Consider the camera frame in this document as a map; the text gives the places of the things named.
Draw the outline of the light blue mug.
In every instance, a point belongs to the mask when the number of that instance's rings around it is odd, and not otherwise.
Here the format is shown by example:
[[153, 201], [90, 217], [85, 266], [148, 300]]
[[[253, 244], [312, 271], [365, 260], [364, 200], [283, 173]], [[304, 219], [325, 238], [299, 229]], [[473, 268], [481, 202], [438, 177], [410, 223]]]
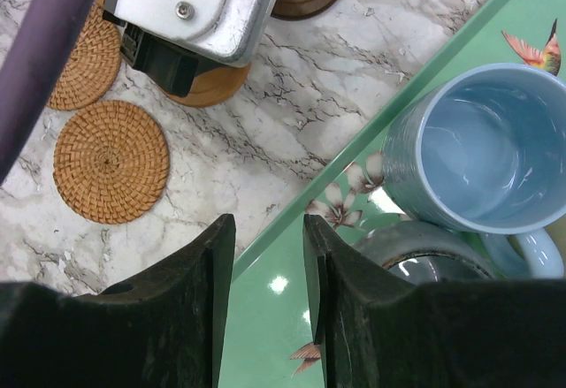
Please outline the light blue mug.
[[565, 213], [565, 85], [483, 65], [415, 100], [383, 144], [385, 189], [407, 215], [477, 233], [508, 277], [561, 278], [547, 226]]

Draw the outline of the woven rattan coaster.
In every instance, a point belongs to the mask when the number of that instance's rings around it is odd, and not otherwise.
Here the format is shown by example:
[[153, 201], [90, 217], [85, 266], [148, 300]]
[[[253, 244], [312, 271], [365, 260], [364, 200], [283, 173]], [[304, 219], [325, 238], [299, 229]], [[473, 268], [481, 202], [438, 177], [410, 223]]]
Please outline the woven rattan coaster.
[[141, 107], [112, 100], [74, 114], [57, 138], [53, 179], [67, 206], [100, 224], [123, 224], [159, 200], [170, 169], [159, 124]]
[[121, 65], [120, 35], [103, 18], [103, 0], [95, 0], [47, 106], [79, 110], [106, 94]]

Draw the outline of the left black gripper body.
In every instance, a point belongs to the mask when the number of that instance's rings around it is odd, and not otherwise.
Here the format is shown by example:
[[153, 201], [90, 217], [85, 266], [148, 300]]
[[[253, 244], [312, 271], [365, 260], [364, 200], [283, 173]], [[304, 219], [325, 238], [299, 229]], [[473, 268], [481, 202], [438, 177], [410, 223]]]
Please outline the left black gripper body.
[[194, 52], [126, 23], [105, 9], [103, 19], [124, 28], [119, 51], [129, 66], [146, 74], [169, 95], [188, 95], [199, 65]]

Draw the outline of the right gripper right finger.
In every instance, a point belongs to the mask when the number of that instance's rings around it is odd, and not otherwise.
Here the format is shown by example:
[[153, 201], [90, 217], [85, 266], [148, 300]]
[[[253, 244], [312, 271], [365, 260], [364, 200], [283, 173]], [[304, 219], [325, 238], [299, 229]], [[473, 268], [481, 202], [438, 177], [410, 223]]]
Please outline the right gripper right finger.
[[561, 279], [412, 285], [303, 220], [317, 267], [310, 310], [328, 387], [562, 387]]

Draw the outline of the mint green tray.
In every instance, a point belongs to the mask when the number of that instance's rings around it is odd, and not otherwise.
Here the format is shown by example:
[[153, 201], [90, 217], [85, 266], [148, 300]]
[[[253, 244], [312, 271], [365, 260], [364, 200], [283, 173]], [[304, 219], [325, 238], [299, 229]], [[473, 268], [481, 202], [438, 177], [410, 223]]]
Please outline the mint green tray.
[[294, 357], [312, 339], [318, 288], [316, 262], [303, 240], [306, 209], [343, 200], [354, 223], [330, 223], [329, 229], [348, 243], [396, 222], [399, 210], [382, 189], [357, 193], [347, 180], [352, 171], [366, 171], [390, 122], [412, 100], [471, 68], [517, 62], [507, 35], [539, 48], [551, 31], [565, 33], [565, 0], [488, 0], [252, 243], [234, 265], [221, 386], [324, 385], [320, 364], [301, 369]]

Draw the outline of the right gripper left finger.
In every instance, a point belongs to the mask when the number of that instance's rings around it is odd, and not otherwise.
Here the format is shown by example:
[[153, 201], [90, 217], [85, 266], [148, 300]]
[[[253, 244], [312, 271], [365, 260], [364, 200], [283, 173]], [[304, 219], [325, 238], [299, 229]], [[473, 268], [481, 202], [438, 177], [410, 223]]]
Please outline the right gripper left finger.
[[235, 234], [224, 214], [97, 295], [2, 283], [2, 386], [217, 386]]

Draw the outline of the light wooden front coaster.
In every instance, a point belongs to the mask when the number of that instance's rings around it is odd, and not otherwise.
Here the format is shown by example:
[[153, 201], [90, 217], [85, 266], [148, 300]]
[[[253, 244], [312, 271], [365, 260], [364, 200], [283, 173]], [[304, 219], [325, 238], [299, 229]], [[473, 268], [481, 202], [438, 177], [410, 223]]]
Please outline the light wooden front coaster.
[[158, 85], [176, 103], [193, 108], [217, 105], [233, 96], [246, 81], [251, 65], [232, 67], [221, 65], [198, 73], [198, 63], [184, 64], [172, 78]]

